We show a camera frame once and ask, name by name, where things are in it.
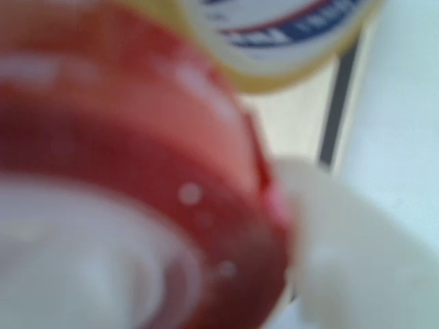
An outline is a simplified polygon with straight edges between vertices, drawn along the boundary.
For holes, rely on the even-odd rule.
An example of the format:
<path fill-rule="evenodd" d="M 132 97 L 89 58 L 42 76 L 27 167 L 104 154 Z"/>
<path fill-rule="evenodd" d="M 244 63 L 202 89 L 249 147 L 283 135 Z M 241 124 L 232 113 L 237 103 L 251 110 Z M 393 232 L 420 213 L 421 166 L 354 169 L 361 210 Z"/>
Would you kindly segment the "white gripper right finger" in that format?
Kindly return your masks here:
<path fill-rule="evenodd" d="M 438 249 L 299 159 L 276 164 L 298 211 L 287 328 L 437 328 Z"/>

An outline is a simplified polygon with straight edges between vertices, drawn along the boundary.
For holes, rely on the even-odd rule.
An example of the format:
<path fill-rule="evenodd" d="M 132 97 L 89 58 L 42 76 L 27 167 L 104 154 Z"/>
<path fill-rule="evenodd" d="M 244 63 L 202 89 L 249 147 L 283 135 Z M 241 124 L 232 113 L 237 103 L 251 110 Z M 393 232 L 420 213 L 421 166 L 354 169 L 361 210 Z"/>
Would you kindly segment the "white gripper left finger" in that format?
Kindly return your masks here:
<path fill-rule="evenodd" d="M 177 328 L 200 299 L 186 236 L 118 193 L 1 179 L 2 328 Z"/>

